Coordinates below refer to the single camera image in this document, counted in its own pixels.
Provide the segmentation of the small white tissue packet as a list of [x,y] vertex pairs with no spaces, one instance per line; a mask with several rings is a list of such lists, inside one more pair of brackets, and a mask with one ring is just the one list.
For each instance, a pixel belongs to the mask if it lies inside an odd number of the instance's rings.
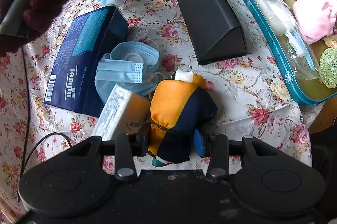
[[115,85],[92,132],[102,141],[110,141],[122,133],[136,134],[150,112],[150,101]]

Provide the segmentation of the orange navy fabric pouch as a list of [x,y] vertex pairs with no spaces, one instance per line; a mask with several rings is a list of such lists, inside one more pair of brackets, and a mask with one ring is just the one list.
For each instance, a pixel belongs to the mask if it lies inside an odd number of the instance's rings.
[[206,80],[177,70],[173,80],[161,81],[150,105],[152,165],[163,167],[190,160],[194,135],[217,115]]

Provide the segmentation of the blue Tempo tissue pack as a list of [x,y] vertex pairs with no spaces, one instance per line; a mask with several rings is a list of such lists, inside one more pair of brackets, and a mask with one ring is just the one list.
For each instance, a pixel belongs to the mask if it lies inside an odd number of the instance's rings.
[[76,17],[54,61],[45,105],[99,117],[103,102],[95,88],[98,62],[125,41],[128,23],[115,6]]

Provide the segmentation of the blue surgical masks pile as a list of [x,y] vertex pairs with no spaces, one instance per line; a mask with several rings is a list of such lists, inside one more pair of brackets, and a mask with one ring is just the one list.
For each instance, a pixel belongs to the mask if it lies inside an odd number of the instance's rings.
[[152,93],[159,84],[159,51],[137,41],[118,44],[98,62],[95,87],[103,103],[115,85],[140,96]]

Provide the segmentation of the green curly scrunchie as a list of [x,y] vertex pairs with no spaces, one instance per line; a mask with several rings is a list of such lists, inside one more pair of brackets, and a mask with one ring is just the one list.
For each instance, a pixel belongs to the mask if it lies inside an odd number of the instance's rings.
[[320,57],[319,74],[323,84],[334,89],[337,86],[337,50],[329,47]]

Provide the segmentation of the white sponge brush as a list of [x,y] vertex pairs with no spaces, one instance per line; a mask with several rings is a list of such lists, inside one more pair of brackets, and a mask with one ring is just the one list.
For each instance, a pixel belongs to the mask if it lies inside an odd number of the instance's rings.
[[296,78],[317,80],[318,63],[303,37],[290,7],[283,0],[254,0],[279,40]]

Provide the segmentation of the pink drawstring pouch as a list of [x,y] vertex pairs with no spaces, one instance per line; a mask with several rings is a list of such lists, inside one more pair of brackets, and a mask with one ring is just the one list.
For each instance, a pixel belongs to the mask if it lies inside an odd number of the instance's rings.
[[308,43],[332,35],[336,23],[336,0],[298,0],[292,9]]

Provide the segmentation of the floral tablecloth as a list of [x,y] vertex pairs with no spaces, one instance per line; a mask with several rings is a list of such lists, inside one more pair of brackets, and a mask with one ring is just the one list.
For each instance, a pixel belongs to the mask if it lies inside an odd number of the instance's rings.
[[[312,163],[308,127],[320,107],[300,107],[289,95],[253,15],[243,0],[227,0],[238,16],[247,55],[214,64],[197,63],[177,0],[125,0],[120,7],[129,24],[129,40],[160,53],[160,72],[169,78],[178,69],[206,80],[218,106],[211,131],[230,139],[252,135],[297,160]],[[43,103],[51,69],[75,17],[99,8],[96,0],[69,0],[48,31],[14,54],[1,58],[1,222],[15,223],[25,210],[17,201],[22,156],[33,167],[67,149],[65,132],[75,143],[89,137],[96,119]]]

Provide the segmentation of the black triangular glasses case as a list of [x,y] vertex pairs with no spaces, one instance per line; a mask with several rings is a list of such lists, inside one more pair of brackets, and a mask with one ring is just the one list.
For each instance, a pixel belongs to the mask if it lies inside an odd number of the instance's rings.
[[177,0],[199,65],[247,54],[245,34],[227,0]]

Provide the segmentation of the teal gold metal tin tray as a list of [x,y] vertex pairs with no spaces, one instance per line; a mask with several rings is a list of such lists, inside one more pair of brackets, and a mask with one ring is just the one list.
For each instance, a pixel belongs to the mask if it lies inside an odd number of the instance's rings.
[[336,89],[328,88],[320,82],[318,76],[310,76],[310,73],[318,74],[317,70],[313,71],[309,69],[307,72],[299,70],[299,65],[294,63],[294,61],[299,60],[304,68],[308,69],[309,66],[306,58],[299,58],[296,55],[294,47],[289,43],[286,34],[281,36],[275,35],[272,27],[254,0],[243,0],[243,2],[261,28],[290,96],[301,105],[317,105],[336,96]]

